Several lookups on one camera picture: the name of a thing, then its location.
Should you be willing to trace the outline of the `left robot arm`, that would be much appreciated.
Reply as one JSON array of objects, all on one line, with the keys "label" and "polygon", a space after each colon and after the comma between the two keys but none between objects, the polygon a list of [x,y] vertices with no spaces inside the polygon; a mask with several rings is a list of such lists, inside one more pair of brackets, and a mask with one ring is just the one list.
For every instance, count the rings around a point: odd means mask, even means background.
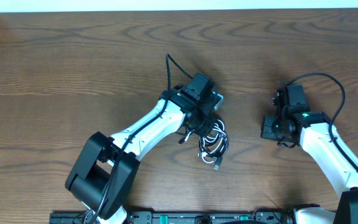
[{"label": "left robot arm", "polygon": [[88,138],[66,181],[65,188],[88,211],[83,223],[123,223],[126,201],[143,157],[163,138],[185,128],[184,143],[192,134],[201,143],[215,143],[223,133],[212,113],[223,102],[216,91],[179,87],[165,90],[155,107],[128,128]]}]

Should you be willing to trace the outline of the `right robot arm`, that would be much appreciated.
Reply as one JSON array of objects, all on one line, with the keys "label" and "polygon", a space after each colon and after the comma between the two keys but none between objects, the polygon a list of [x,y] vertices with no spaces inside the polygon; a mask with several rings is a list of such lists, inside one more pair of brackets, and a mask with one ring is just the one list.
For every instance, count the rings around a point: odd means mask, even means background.
[{"label": "right robot arm", "polygon": [[335,212],[317,205],[295,207],[288,223],[358,223],[358,158],[322,111],[312,112],[302,87],[285,87],[273,99],[277,112],[266,115],[261,138],[279,146],[300,146],[317,163],[339,197]]}]

